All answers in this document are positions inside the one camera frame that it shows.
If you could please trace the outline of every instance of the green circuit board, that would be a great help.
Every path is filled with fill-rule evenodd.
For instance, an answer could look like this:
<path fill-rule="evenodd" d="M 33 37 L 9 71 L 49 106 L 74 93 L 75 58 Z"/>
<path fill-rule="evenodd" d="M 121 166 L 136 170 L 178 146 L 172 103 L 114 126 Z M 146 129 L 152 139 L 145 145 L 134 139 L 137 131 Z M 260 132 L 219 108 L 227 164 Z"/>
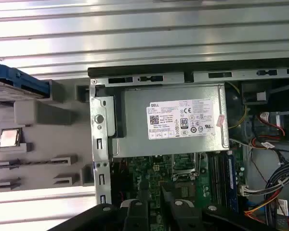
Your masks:
<path fill-rule="evenodd" d="M 235 157 L 235 167 L 236 167 L 236 180 L 237 184 L 245 184 L 245 168 L 244 168 L 244 154 L 243 147 L 239 144 L 235 144 L 230 149 L 233 156 Z"/>
<path fill-rule="evenodd" d="M 173 182 L 176 199 L 192 201 L 195 207 L 210 203 L 207 155 L 174 154 L 163 156 L 131 157 L 126 159 L 132 173 L 133 191 L 130 198 L 148 197 L 150 201 L 151 231 L 163 231 L 160 215 L 160 183 Z M 141 184 L 149 185 L 149 195 L 139 195 Z"/>

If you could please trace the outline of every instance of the metal panel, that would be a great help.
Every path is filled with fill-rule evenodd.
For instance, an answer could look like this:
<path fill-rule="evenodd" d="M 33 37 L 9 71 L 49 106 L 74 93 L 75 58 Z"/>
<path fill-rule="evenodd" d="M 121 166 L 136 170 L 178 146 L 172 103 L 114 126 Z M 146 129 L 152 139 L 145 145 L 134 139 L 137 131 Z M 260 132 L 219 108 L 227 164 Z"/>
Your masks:
<path fill-rule="evenodd" d="M 23 162 L 49 161 L 55 157 L 71 155 L 77 155 L 78 160 L 68 167 L 64 165 L 30 165 L 13 170 L 0 169 L 0 180 L 21 178 L 19 182 L 21 183 L 20 187 L 14 190 L 69 186 L 68 184 L 54 184 L 55 180 L 53 178 L 59 174 L 75 175 L 85 165 L 92 165 L 89 103 L 81 103 L 75 100 L 76 86 L 88 86 L 90 80 L 69 79 L 61 80 L 58 83 L 61 84 L 61 92 L 65 96 L 65 102 L 51 105 L 73 111 L 75 113 L 73 124 L 70 126 L 33 124 L 30 127 L 22 128 L 24 142 L 33 144 L 33 149 L 27 153 L 13 154 L 0 151 L 0 161 L 15 159 L 20 159 Z M 15 116 L 14 109 L 0 109 L 0 122 L 13 122 Z M 79 181 L 73 184 L 73 186 L 79 185 Z"/>
<path fill-rule="evenodd" d="M 0 0 L 0 63 L 88 67 L 289 57 L 289 0 Z"/>
<path fill-rule="evenodd" d="M 35 228 L 46 230 L 95 206 L 94 191 L 95 187 L 90 186 L 2 192 L 0 193 L 0 230 L 8 227 L 12 229 L 27 227 L 35 222 L 38 225 Z"/>

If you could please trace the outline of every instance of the red cable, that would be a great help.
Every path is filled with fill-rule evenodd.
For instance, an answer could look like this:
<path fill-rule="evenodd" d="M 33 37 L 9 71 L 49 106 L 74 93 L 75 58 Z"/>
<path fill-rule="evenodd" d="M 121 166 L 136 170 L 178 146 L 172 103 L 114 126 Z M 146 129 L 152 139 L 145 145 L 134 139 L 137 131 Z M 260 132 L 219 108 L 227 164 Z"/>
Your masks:
<path fill-rule="evenodd" d="M 259 148 L 259 147 L 257 147 L 257 145 L 256 145 L 256 138 L 252 139 L 251 145 L 254 146 L 254 147 L 256 147 L 256 148 Z"/>
<path fill-rule="evenodd" d="M 270 138 L 270 139 L 273 139 L 273 140 L 279 140 L 279 139 L 280 139 L 280 137 L 278 137 L 278 136 L 261 135 L 261 136 L 259 136 L 259 137 L 266 137 L 266 138 Z"/>
<path fill-rule="evenodd" d="M 284 131 L 283 128 L 281 128 L 280 126 L 277 126 L 277 125 L 274 125 L 274 124 L 270 124 L 269 122 L 266 122 L 265 120 L 261 119 L 259 116 L 257 116 L 257 119 L 258 119 L 260 122 L 262 122 L 263 124 L 267 124 L 267 125 L 270 125 L 270 126 L 272 126 L 272 127 L 275 127 L 275 128 L 277 128 L 277 129 L 281 130 L 281 131 L 283 132 L 283 136 L 286 135 L 286 134 L 285 134 L 285 131 Z"/>
<path fill-rule="evenodd" d="M 252 214 L 247 214 L 246 216 L 249 217 L 249 218 L 251 218 L 251 219 L 253 219 L 253 220 L 256 220 L 256 221 L 258 221 L 258 222 L 260 222 L 260 223 L 264 223 L 262 220 L 256 218 L 256 217 L 253 216 Z"/>
<path fill-rule="evenodd" d="M 280 190 L 277 190 L 269 199 L 266 201 L 272 200 L 274 197 L 276 197 L 280 193 Z"/>

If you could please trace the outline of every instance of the screw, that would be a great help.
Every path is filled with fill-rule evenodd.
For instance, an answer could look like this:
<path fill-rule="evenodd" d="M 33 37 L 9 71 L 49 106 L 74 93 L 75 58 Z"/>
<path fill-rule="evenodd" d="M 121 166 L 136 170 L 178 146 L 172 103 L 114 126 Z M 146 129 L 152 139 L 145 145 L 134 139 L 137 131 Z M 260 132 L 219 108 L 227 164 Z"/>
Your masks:
<path fill-rule="evenodd" d="M 183 202 L 182 201 L 176 201 L 175 205 L 178 205 L 178 206 L 183 205 Z"/>
<path fill-rule="evenodd" d="M 101 124 L 104 121 L 104 117 L 100 114 L 96 115 L 94 118 L 95 122 Z"/>
<path fill-rule="evenodd" d="M 211 211 L 216 211 L 217 210 L 217 207 L 213 206 L 213 205 L 210 205 L 208 207 L 208 210 L 211 210 Z"/>

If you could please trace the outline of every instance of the black cable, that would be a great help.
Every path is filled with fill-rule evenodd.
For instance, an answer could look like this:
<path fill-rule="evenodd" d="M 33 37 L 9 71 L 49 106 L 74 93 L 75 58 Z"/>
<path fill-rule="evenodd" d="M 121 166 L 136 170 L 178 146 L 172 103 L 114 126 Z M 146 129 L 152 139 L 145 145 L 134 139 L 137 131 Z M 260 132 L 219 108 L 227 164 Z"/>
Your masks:
<path fill-rule="evenodd" d="M 289 153 L 289 150 L 284 150 L 284 149 L 279 149 L 279 148 L 272 148 L 272 150 Z"/>
<path fill-rule="evenodd" d="M 256 133 L 256 130 L 255 130 L 255 119 L 256 119 L 256 114 L 254 114 L 254 115 L 252 116 L 252 119 L 251 119 L 251 131 L 252 131 L 252 133 L 254 134 L 256 140 L 257 140 L 257 141 L 260 141 L 260 140 L 259 140 L 259 136 L 258 136 L 258 134 Z"/>
<path fill-rule="evenodd" d="M 266 188 L 269 188 L 272 185 L 275 185 L 279 180 L 284 180 L 286 177 L 289 177 L 289 162 L 285 164 L 284 166 L 279 167 L 272 174 L 272 176 L 268 180 Z M 273 194 L 265 195 L 264 200 L 267 200 L 272 195 Z M 276 203 L 269 203 L 267 206 L 265 206 L 264 214 L 265 214 L 266 224 L 275 227 L 276 226 Z"/>

